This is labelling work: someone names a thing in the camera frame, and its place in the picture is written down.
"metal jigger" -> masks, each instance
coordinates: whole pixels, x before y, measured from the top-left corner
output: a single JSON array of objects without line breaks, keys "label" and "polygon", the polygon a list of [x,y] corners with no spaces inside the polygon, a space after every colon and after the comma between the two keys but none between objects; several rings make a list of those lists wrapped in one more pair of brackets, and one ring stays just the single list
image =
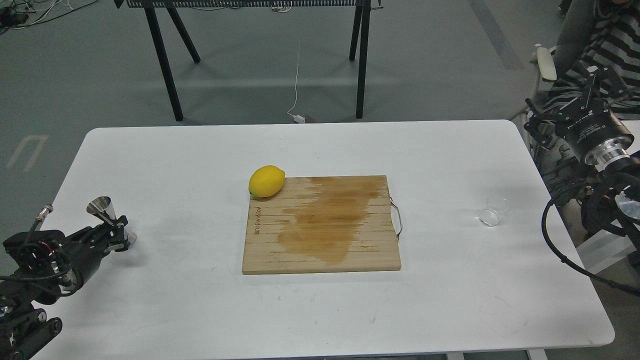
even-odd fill
[{"label": "metal jigger", "polygon": [[[111,203],[111,198],[108,196],[101,196],[93,199],[86,206],[86,212],[99,218],[109,225],[114,225],[117,221],[116,212],[113,209],[113,203]],[[135,233],[124,229],[124,238],[129,242],[129,245],[133,245],[138,237]]]}]

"wet stain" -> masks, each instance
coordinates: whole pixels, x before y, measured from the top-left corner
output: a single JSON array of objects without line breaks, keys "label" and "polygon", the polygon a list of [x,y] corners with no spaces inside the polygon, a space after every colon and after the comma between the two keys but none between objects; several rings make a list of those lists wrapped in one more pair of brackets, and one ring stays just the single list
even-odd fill
[{"label": "wet stain", "polygon": [[349,247],[358,239],[358,230],[370,213],[369,201],[388,196],[384,176],[363,181],[339,177],[313,177],[308,191],[297,199],[313,201],[285,209],[295,220],[287,220],[278,234],[278,243],[286,252],[303,254],[330,264],[344,261]]}]

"gray floor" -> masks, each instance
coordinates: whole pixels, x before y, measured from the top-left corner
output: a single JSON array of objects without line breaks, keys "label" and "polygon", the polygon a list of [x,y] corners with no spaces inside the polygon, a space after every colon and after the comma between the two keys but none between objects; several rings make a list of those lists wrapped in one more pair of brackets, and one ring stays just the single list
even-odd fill
[{"label": "gray floor", "polygon": [[[363,120],[355,119],[357,66],[347,58],[351,9],[181,10],[202,57],[198,65],[166,12],[158,11],[186,116],[181,124],[173,120],[142,10],[118,10],[100,1],[41,26],[9,31],[0,37],[0,238],[27,230],[40,206],[53,201],[93,128],[291,123],[287,110],[294,103],[298,49],[298,102],[292,112],[318,122],[508,118],[534,89],[534,67],[528,64],[533,45],[556,39],[558,2],[385,0],[385,8],[372,13]],[[31,135],[41,137],[27,142],[13,161]],[[29,163],[38,141],[44,141],[42,151]],[[14,266],[0,257],[2,274]],[[631,277],[623,263],[607,275]],[[549,359],[640,354],[638,299],[596,289],[616,329],[614,343],[547,350]]]}]

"white table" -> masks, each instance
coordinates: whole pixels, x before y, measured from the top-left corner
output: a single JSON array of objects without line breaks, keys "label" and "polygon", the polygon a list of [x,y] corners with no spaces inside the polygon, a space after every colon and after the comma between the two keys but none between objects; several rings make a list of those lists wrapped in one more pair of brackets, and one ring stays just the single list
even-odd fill
[{"label": "white table", "polygon": [[[396,272],[242,275],[251,173],[386,174],[402,213]],[[503,223],[475,217],[489,195]],[[108,195],[138,242],[46,307],[37,359],[222,359],[586,347],[611,323],[545,245],[548,193],[505,120],[96,129],[44,229],[70,234]],[[557,247],[580,263],[555,211]]]}]

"clear glass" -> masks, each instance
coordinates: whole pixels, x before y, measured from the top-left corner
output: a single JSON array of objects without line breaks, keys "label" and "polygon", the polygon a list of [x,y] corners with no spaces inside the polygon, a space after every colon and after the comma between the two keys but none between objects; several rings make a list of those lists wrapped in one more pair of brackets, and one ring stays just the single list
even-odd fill
[{"label": "clear glass", "polygon": [[500,195],[491,195],[486,200],[486,208],[478,213],[478,220],[486,226],[496,226],[509,212],[509,202]]}]

